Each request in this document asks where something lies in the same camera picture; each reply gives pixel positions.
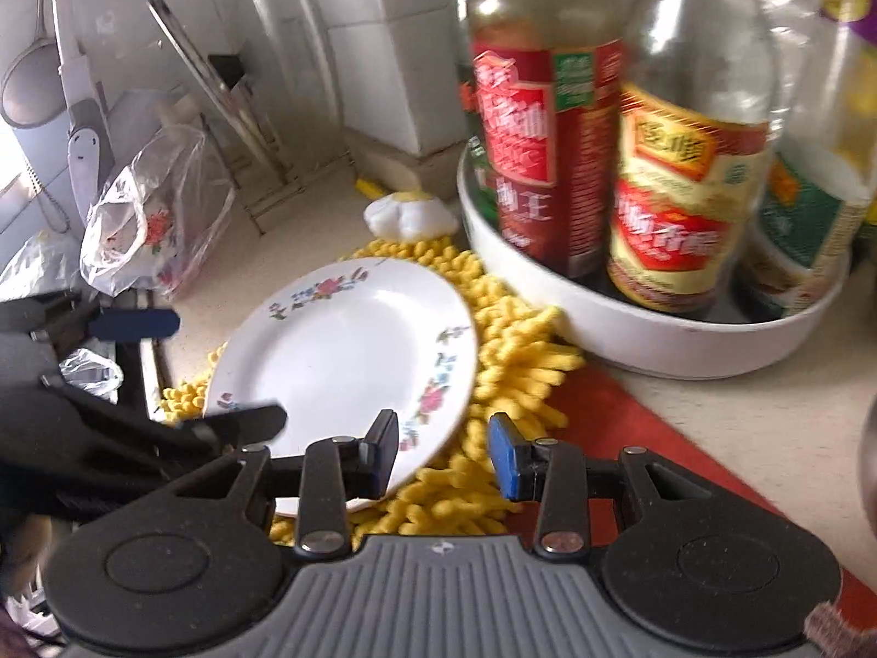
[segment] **white plate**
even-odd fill
[[[323,438],[361,438],[391,408],[400,439],[391,493],[453,436],[477,357],[468,307],[446,280],[400,259],[352,259],[301,277],[250,315],[213,373],[207,409],[281,404],[287,424],[269,447],[285,457]],[[281,514],[297,509],[295,498],[277,500]]]

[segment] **bottle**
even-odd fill
[[[472,168],[478,180],[478,196],[476,207],[494,227],[499,224],[497,215],[497,185],[494,181],[487,149],[484,145],[484,123],[478,110],[478,99],[475,95],[475,68],[472,66],[472,39],[469,37],[469,22],[466,17],[466,0],[453,0],[452,10],[452,41],[453,55],[457,65],[457,81],[459,81],[459,102],[466,114],[466,127],[469,138],[466,150],[472,161]]]
[[[759,0],[639,0],[624,43],[608,275],[643,307],[697,315],[764,179],[773,42]]]
[[[737,291],[756,320],[804,311],[877,192],[877,2],[823,0]]]
[[[468,0],[503,237],[580,277],[601,263],[617,139],[613,0]]]

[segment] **kitchen counter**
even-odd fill
[[[174,306],[174,379],[192,378],[262,300],[371,239],[352,172],[333,173],[271,213],[260,236],[238,210],[192,289]],[[776,366],[716,382],[611,369],[640,402],[821,537],[877,589],[877,540],[859,506],[858,435],[877,395],[874,269],[862,268],[804,348]]]

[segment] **plastic bag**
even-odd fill
[[[159,131],[89,210],[80,267],[116,296],[130,287],[173,296],[228,224],[235,188],[203,131]]]
[[[0,274],[0,302],[60,290],[87,289],[79,274],[79,240],[48,230],[25,242]]]
[[[107,401],[115,400],[113,394],[124,378],[115,361],[104,359],[89,349],[76,349],[60,362],[60,374],[71,386]]]
[[[95,294],[79,274],[79,240],[69,234],[43,230],[31,237],[0,274],[0,302],[60,290]],[[115,402],[124,375],[111,356],[110,342],[91,339],[90,348],[73,351],[59,364],[67,383]]]

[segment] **white round tray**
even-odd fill
[[[844,274],[823,300],[805,312],[763,324],[748,322],[727,294],[709,315],[722,322],[659,314],[569,281],[506,243],[475,208],[470,192],[475,189],[475,176],[465,154],[457,182],[469,242],[487,271],[501,277],[528,303],[563,309],[566,319],[557,331],[565,340],[639,373],[698,381],[770,366],[804,343],[845,282]]]

